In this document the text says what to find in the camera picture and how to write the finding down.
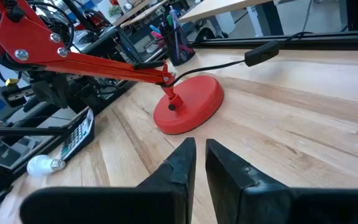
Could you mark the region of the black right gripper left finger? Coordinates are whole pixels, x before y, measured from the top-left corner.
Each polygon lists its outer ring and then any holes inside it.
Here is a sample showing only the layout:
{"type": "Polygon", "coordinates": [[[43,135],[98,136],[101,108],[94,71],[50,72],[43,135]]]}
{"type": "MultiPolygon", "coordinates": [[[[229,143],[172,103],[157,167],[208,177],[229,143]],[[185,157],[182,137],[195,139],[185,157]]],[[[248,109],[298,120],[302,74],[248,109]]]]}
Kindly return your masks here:
{"type": "Polygon", "coordinates": [[[190,223],[196,143],[186,138],[136,187],[49,187],[21,203],[22,223],[190,223]]]}

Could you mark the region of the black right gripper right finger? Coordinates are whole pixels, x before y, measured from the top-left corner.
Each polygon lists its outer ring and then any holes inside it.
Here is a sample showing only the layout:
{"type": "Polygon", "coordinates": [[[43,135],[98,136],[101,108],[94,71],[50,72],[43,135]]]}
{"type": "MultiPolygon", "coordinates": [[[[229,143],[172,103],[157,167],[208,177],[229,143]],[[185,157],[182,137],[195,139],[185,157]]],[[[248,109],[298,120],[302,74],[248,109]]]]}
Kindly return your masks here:
{"type": "Polygon", "coordinates": [[[214,139],[205,168],[218,223],[358,223],[358,189],[289,187],[214,139]]]}

